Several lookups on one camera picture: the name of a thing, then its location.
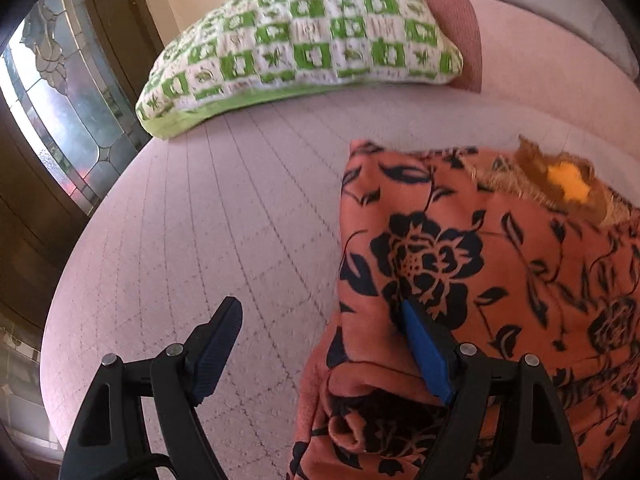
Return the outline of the orange floral black-print blouse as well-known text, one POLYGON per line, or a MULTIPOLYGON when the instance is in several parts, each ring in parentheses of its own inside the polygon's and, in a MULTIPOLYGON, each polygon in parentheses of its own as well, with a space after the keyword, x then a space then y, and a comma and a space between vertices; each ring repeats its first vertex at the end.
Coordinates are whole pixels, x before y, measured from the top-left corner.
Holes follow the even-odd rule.
POLYGON ((401 304, 491 358, 533 353, 588 479, 639 474, 639 211, 587 159, 349 150, 337 306, 300 385, 291 479, 410 479, 446 410, 401 304))

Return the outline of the stained glass wooden door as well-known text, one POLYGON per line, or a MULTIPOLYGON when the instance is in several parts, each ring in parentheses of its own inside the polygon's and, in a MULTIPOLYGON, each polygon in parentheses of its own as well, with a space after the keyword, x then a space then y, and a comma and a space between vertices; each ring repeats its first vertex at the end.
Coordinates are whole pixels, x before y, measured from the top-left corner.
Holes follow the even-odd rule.
POLYGON ((44 329, 81 232, 149 141, 145 0, 1 0, 1 316, 44 329))

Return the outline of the pink cylindrical bolster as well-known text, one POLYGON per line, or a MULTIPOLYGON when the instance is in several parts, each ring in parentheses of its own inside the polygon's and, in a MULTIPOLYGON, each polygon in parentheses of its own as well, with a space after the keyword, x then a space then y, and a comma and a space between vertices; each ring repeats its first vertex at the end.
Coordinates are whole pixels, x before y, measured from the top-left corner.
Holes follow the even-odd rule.
POLYGON ((454 88, 524 105, 639 155, 639 89, 609 58, 498 0, 425 0, 463 55, 454 88))

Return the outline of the green white patterned pillow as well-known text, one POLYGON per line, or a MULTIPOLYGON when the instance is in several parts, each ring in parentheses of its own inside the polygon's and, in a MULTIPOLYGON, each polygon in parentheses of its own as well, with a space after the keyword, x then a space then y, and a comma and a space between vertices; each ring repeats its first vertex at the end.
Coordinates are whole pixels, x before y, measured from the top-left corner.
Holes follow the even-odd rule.
POLYGON ((349 84, 449 84, 463 55, 425 0, 229 0, 172 40, 136 104, 168 140, 229 110, 349 84))

